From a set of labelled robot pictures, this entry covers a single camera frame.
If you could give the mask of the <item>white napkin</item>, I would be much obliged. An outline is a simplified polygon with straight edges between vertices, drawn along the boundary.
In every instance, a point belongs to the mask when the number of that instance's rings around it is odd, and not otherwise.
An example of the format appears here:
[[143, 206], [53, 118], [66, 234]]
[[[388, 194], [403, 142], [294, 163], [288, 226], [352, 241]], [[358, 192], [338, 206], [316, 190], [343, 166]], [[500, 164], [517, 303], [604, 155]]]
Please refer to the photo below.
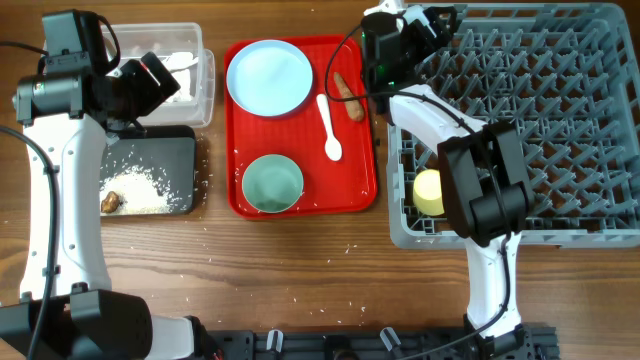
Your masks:
[[193, 99], [191, 94], [191, 68], [197, 65], [198, 58], [191, 52], [175, 52], [165, 58], [162, 63], [180, 86], [180, 89], [170, 96], [166, 103], [191, 101]]

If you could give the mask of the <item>white rice pile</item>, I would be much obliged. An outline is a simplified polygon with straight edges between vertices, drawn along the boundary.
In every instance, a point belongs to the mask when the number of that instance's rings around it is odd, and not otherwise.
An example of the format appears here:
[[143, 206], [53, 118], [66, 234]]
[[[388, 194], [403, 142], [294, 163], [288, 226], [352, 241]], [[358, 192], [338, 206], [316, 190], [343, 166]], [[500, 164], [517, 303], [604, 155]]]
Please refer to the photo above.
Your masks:
[[183, 183], [180, 171], [153, 159], [107, 157], [100, 168], [100, 204], [108, 192], [120, 196], [119, 208], [102, 216], [161, 215], [180, 213], [192, 204], [193, 191]]

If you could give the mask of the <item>brown food scrap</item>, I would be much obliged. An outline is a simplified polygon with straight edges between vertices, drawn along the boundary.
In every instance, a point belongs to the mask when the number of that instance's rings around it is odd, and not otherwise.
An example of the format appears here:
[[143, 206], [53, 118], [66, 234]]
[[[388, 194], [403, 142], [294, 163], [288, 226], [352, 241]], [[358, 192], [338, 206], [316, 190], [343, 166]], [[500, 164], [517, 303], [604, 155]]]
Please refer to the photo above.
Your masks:
[[119, 208], [120, 204], [120, 196], [116, 192], [110, 191], [101, 201], [100, 211], [104, 214], [114, 213]]

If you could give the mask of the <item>white plastic spoon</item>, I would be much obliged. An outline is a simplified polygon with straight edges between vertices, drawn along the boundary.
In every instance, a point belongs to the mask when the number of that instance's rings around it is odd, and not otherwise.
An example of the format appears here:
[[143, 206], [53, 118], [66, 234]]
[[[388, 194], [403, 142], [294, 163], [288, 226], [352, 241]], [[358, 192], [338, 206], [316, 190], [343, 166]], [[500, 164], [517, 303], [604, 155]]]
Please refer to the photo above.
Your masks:
[[333, 132], [328, 98], [324, 94], [318, 94], [316, 96], [316, 104], [327, 136], [324, 147], [325, 153], [331, 161], [337, 162], [342, 157], [342, 146]]

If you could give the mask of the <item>yellow plastic cup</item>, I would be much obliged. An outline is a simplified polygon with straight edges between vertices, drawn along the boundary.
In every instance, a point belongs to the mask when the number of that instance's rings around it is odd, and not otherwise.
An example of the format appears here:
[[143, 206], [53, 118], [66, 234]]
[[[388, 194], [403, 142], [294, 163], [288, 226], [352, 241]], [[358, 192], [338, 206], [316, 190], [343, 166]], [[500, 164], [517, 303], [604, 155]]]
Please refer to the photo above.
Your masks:
[[417, 174], [412, 190], [413, 203], [423, 214], [440, 216], [444, 214], [444, 205], [440, 173], [427, 169]]

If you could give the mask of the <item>green bowl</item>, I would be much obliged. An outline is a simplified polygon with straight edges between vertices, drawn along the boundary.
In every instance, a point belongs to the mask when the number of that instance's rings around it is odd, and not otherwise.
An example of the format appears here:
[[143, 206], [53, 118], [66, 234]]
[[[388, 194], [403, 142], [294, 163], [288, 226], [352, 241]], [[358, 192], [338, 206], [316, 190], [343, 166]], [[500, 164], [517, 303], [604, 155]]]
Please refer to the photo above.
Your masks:
[[304, 176], [290, 158], [269, 154], [255, 159], [242, 176], [242, 194], [256, 210], [282, 213], [294, 206], [304, 190]]

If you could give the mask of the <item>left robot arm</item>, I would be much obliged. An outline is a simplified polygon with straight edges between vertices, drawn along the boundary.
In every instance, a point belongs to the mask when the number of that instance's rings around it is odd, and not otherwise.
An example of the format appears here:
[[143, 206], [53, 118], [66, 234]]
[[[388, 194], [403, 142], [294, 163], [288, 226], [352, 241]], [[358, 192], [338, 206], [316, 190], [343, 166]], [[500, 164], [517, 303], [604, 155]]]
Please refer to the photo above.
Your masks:
[[29, 254], [19, 301], [1, 310], [1, 337], [29, 359], [196, 359], [208, 354], [198, 319], [151, 314], [115, 292], [100, 230], [100, 167], [109, 134], [139, 131], [179, 89], [158, 57], [122, 62], [101, 15], [43, 16], [38, 71], [14, 97], [30, 160]]

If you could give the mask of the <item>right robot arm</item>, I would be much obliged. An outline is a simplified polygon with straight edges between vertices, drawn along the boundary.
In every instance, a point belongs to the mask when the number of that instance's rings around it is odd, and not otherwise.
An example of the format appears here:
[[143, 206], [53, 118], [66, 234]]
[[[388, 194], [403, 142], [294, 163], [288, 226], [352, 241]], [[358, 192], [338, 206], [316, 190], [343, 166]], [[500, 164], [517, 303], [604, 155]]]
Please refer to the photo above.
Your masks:
[[461, 341], [474, 358], [493, 359], [525, 345], [516, 256], [534, 195], [514, 126], [466, 115], [418, 79], [419, 65], [447, 46], [459, 25], [453, 7], [383, 1], [366, 10], [362, 77], [377, 113], [437, 156], [444, 213], [468, 259]]

